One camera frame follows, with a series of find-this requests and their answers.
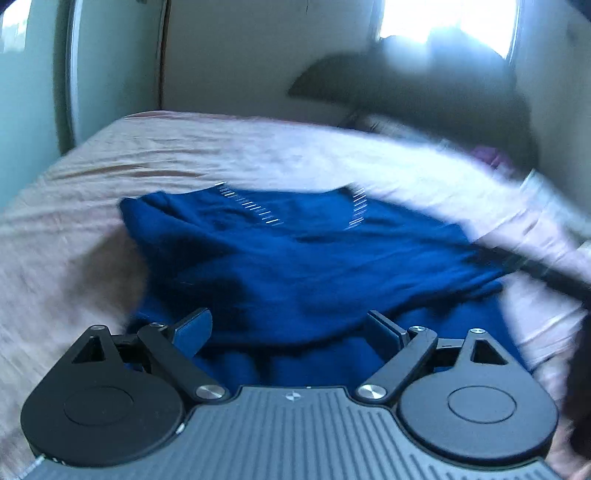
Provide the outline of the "blue knit sweater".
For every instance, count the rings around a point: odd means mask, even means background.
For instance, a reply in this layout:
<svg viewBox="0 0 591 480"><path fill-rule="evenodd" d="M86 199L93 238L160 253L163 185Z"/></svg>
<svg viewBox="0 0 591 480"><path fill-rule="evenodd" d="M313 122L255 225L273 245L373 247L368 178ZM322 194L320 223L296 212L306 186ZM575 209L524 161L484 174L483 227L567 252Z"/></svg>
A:
<svg viewBox="0 0 591 480"><path fill-rule="evenodd" d="M372 310L447 338L480 327L519 352L499 304L502 268L460 226L359 189L217 186L119 208L147 268L129 330L209 310L211 337L190 336L192 361L229 390L356 388L386 360L363 336Z"/></svg>

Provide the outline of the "pink wrinkled bed sheet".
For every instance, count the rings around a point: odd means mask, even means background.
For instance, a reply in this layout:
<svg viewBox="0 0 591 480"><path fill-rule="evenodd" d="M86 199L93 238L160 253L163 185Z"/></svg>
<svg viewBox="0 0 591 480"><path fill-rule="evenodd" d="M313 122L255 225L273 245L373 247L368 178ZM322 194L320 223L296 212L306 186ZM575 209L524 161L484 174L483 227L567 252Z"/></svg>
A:
<svg viewBox="0 0 591 480"><path fill-rule="evenodd" d="M518 183L468 156L353 130L259 118L148 112L70 151L1 215L1 475L34 460L22 405L90 325L123 327L145 282L124 197L228 183L250 190L344 185L458 223L468 236L590 277L590 254Z"/></svg>

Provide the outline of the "purple small garment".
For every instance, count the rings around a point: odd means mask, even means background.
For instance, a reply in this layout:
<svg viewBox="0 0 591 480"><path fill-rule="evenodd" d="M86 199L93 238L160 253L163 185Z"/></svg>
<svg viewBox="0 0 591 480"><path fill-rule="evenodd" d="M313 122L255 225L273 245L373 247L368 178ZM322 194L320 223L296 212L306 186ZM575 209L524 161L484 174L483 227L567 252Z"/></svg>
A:
<svg viewBox="0 0 591 480"><path fill-rule="evenodd" d="M510 176L514 171L511 158L501 149L478 145L470 151L470 155L503 175Z"/></svg>

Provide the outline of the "dark curved headboard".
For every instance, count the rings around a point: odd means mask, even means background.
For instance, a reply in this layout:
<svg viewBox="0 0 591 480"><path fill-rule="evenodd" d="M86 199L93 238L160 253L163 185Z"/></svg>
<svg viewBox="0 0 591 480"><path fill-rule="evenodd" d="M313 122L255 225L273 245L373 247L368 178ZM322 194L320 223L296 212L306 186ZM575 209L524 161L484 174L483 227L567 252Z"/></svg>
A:
<svg viewBox="0 0 591 480"><path fill-rule="evenodd" d="M424 44L391 36L363 52L325 56L287 94L384 115L466 147L496 147L521 170L539 158L514 67L457 30Z"/></svg>

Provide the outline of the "glass sliding wardrobe door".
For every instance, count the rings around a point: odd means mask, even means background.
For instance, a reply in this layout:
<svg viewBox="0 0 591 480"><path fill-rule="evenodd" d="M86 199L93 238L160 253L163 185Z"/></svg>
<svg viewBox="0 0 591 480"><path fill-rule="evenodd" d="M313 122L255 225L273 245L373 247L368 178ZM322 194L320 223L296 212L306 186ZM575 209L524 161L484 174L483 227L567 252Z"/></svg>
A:
<svg viewBox="0 0 591 480"><path fill-rule="evenodd" d="M1 4L1 203L112 122L161 105L166 1Z"/></svg>

